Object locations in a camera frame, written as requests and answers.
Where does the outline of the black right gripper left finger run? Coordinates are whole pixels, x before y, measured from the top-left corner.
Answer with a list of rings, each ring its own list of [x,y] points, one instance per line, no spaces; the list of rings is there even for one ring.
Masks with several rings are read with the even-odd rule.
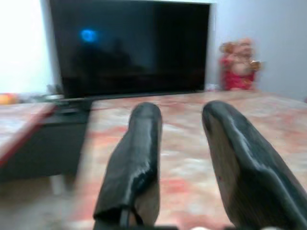
[[[160,210],[162,115],[140,103],[108,161],[93,213],[95,228],[151,228]]]

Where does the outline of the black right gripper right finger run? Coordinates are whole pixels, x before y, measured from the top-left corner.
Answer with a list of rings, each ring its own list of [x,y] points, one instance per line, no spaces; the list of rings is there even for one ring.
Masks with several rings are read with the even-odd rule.
[[[202,125],[232,229],[306,229],[306,191],[252,123],[232,105],[211,101]]]

